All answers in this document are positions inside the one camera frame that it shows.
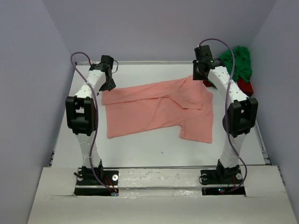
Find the pink t shirt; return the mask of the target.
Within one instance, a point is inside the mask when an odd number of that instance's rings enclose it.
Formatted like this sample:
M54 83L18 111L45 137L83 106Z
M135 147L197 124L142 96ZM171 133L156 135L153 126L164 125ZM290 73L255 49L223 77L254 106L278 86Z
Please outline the pink t shirt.
M180 138L213 141L213 94L192 76L102 94L108 138L180 126Z

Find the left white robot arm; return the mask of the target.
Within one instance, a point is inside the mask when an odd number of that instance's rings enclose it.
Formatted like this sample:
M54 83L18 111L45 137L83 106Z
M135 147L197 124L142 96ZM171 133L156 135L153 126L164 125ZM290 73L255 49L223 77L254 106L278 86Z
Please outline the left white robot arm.
M78 140L83 159L81 170L75 175L90 184L99 184L108 188L102 182L104 170L96 147L99 128L97 96L100 92L111 91L116 87L112 72L114 58L102 55L99 63L92 63L90 57L87 57L90 67L85 77L73 60L78 54L87 56L84 52L75 52L71 55L70 61L84 83L75 94L65 100L67 126Z

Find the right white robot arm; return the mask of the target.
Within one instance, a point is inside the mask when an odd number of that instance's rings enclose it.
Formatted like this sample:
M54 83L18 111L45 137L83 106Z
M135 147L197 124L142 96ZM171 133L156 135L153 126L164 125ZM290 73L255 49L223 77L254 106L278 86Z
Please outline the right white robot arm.
M216 169L202 170L199 182L206 185L242 184L239 163L243 142L255 126L258 101L249 98L230 77L221 59L213 58L210 47L195 48L193 79L211 81L225 100L225 115L222 119L227 134L224 149Z

